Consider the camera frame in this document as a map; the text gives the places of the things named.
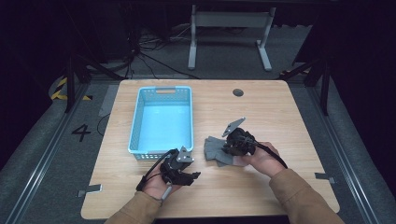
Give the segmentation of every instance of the person's right hand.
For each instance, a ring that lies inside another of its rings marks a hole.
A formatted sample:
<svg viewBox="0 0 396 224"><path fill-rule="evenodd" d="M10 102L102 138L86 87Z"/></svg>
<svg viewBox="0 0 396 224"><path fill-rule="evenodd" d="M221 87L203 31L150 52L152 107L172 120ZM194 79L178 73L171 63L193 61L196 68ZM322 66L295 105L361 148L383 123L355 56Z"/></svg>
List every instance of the person's right hand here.
<svg viewBox="0 0 396 224"><path fill-rule="evenodd" d="M262 144L269 147L272 151L279 155L276 148L274 148L271 143L264 142ZM256 147L254 155L242 156L241 161L252 165L257 171L262 174L268 175L271 178L277 173L286 169L282 164L280 164L279 161L277 161L274 157L272 157L270 154L268 154L266 151L259 147Z"/></svg>

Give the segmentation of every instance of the robotic hand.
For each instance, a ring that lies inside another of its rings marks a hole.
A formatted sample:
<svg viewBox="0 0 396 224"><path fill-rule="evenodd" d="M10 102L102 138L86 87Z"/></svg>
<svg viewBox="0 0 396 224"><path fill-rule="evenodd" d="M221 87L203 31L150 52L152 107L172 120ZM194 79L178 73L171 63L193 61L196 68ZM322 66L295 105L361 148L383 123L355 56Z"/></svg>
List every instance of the robotic hand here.
<svg viewBox="0 0 396 224"><path fill-rule="evenodd" d="M166 199L172 189L172 185L190 186L194 182L194 179L197 179L201 174L201 172L195 172L192 174L183 173L182 171L190 166L194 162L194 159L186 148L182 147L180 151L175 148L167 151L154 163L148 172L142 176L136 190L143 190L143 187L145 187L148 181L149 174L163 159L164 162L160 166L161 176L163 178L163 182L168 184L169 187L162 196L162 200Z"/></svg>
<svg viewBox="0 0 396 224"><path fill-rule="evenodd" d="M287 169L288 166L286 163L275 152L273 152L269 147L257 142L254 136L249 132L245 132L243 129L238 127L243 121L245 121L245 119L246 118L241 118L227 126L222 136L227 136L227 141L222 150L233 156L244 156L248 153L253 155L256 151L256 147L259 147L274 157Z"/></svg>

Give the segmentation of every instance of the metal frame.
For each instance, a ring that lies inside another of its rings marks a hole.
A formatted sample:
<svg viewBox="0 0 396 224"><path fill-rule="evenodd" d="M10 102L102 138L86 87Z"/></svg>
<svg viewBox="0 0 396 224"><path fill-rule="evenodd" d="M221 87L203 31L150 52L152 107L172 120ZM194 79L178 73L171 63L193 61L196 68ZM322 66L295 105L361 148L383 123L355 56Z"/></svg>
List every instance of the metal frame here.
<svg viewBox="0 0 396 224"><path fill-rule="evenodd" d="M71 118L73 118L75 111L78 108L78 104L81 102L82 97L88 89L88 84L82 84L78 88L78 92L76 94L77 101L71 104L68 113L64 113L62 119L59 123L58 128L56 129L54 135L52 136L46 151L38 162L37 166L33 170L32 174L29 177L29 180L21 193L20 198L17 200L14 208L9 214L6 223L20 223L27 208L29 207L30 202L33 200L35 193L38 190L38 187L41 184L46 172L50 168L50 164L52 159L55 157L59 144L64 136L64 131L66 130L68 124L70 123Z"/></svg>
<svg viewBox="0 0 396 224"><path fill-rule="evenodd" d="M251 27L263 28L264 32L261 40L257 40L257 48L262 58L265 71L272 70L268 59L265 43L270 33L271 24L275 16L275 7L271 7L269 12L209 12L197 11L196 5L192 6L191 11L191 46L188 67L195 69L197 38L196 27Z"/></svg>
<svg viewBox="0 0 396 224"><path fill-rule="evenodd" d="M308 95L311 101L314 103L315 109L320 116L320 120L322 122L322 126L324 127L326 133L329 135L329 138L332 141L332 152L340 165L341 171L346 179L346 182L349 186L349 189L355 199L356 205L361 211L361 216L364 219L365 223L380 223L374 208L371 206L366 193L364 192L363 186L361 185L361 181L359 180L355 170L352 167L352 164L349 161L349 158L344 150L344 147L341 144L340 139L337 136L337 133L332 126L332 122L330 118L323 113L321 110L321 101L319 100L318 94L315 91L314 87L306 88L308 91Z"/></svg>

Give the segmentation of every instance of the tan sleeve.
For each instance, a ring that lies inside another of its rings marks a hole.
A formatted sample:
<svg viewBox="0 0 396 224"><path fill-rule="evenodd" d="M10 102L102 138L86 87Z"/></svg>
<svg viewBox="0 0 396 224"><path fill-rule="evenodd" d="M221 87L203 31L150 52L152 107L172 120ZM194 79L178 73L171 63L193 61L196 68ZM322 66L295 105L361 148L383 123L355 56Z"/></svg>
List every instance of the tan sleeve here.
<svg viewBox="0 0 396 224"><path fill-rule="evenodd" d="M273 176L270 187L288 213L290 223L344 223L323 197L291 169Z"/></svg>
<svg viewBox="0 0 396 224"><path fill-rule="evenodd" d="M142 191L137 191L134 197L120 211L111 216L108 223L150 224L153 222L161 202Z"/></svg>

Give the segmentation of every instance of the number 4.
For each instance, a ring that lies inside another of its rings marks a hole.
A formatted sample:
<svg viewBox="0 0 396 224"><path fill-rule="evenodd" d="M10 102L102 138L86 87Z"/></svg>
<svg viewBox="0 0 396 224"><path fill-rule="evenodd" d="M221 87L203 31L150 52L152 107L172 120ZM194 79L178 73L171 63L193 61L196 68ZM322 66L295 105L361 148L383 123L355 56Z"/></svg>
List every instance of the number 4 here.
<svg viewBox="0 0 396 224"><path fill-rule="evenodd" d="M81 125L81 127L75 129L75 130L72 132L72 134L81 134L81 137L79 138L79 142L82 142L82 140L84 139L84 135L85 135L85 134L88 134L88 133L91 133L91 132L87 132L87 128L88 128L88 125L83 124L83 125Z"/></svg>

